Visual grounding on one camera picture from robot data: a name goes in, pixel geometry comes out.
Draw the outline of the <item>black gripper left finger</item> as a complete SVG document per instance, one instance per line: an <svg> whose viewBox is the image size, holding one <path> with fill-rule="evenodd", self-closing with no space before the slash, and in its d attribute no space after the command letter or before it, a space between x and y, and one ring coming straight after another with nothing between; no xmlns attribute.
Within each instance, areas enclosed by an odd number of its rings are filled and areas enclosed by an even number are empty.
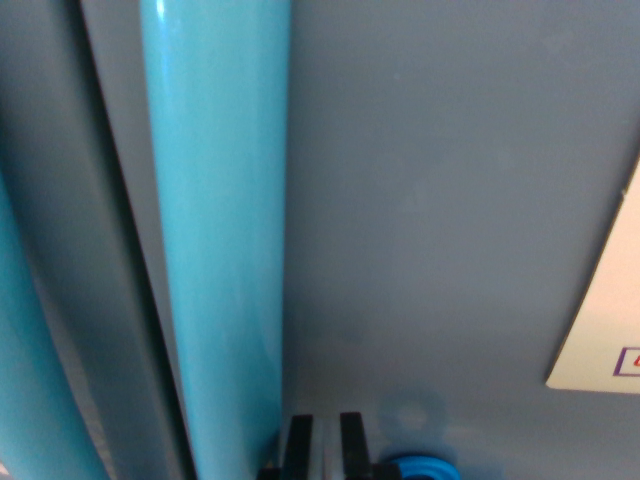
<svg viewBox="0 0 640 480"><path fill-rule="evenodd" d="M310 414L293 416L281 461L260 468L257 479L323 479L324 435L322 419Z"/></svg>

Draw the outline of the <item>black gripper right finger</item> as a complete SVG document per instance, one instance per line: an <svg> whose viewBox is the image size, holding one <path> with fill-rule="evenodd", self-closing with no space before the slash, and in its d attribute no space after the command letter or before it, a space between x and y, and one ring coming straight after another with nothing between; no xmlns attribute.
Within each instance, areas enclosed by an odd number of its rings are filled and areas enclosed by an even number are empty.
<svg viewBox="0 0 640 480"><path fill-rule="evenodd" d="M362 415L341 413L339 444L325 453L326 479L400 479L401 472L392 463L373 463L370 459Z"/></svg>

